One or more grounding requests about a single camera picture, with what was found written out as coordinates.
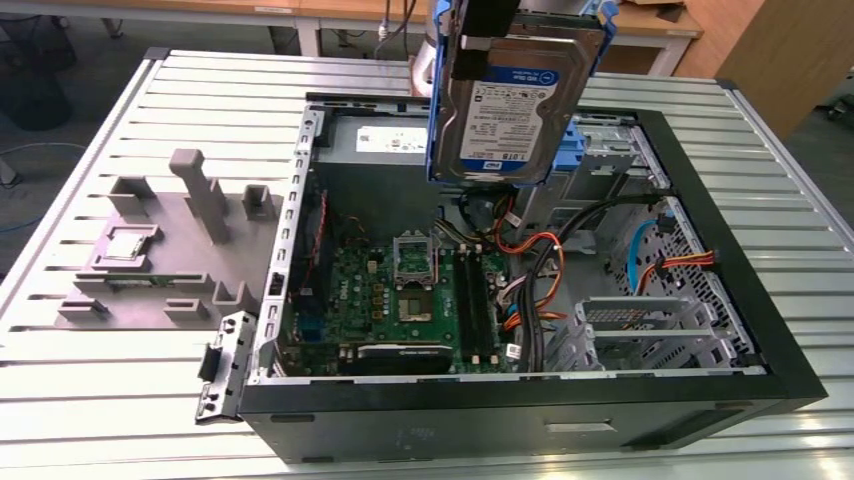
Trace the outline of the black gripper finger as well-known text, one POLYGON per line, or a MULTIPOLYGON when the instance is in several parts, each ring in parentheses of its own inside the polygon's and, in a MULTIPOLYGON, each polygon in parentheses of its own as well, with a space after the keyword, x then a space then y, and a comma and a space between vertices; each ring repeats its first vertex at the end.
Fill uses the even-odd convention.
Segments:
POLYGON ((480 80, 489 67, 493 40, 508 35, 520 1, 456 1, 453 6, 452 78, 480 80))

